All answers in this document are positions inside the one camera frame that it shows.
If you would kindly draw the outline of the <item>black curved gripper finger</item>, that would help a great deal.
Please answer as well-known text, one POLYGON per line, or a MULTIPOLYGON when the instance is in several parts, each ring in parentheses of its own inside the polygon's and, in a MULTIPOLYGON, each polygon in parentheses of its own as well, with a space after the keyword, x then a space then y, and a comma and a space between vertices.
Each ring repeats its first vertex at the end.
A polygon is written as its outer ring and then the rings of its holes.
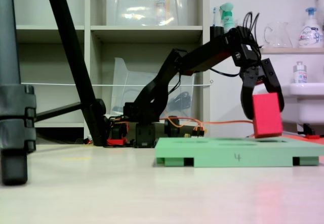
POLYGON ((263 83, 261 76, 242 76, 242 88, 241 88, 241 106, 245 116, 248 119, 254 118, 254 106, 253 106, 253 91, 254 87, 260 83, 263 83))

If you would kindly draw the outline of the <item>black holed gripper finger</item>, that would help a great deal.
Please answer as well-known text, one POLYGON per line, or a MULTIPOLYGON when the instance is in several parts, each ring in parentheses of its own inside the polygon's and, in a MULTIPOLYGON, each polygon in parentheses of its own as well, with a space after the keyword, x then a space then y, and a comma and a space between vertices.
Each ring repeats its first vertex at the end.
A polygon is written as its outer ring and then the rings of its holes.
POLYGON ((263 84, 268 93, 277 93, 278 102, 279 102, 279 109, 280 112, 283 111, 285 102, 284 97, 282 94, 281 86, 279 80, 275 74, 273 66, 270 62, 270 59, 264 59, 261 61, 261 67, 264 73, 263 76, 263 84))

